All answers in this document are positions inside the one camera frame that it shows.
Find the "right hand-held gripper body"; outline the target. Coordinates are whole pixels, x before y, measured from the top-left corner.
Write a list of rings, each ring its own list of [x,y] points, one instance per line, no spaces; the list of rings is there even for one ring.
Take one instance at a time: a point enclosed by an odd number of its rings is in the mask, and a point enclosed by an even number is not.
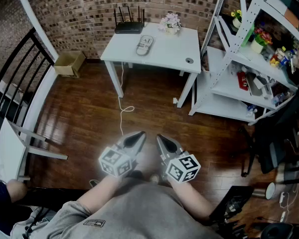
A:
[[[164,174],[177,183],[193,180],[198,174],[201,165],[193,154],[188,151],[176,155],[172,159],[166,159],[167,166]]]

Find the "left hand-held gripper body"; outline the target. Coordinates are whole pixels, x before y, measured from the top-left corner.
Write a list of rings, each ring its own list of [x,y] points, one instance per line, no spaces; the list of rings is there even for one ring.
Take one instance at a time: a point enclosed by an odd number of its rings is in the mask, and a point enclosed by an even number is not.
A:
[[[133,146],[106,147],[99,157],[101,169],[114,177],[125,177],[133,169]]]

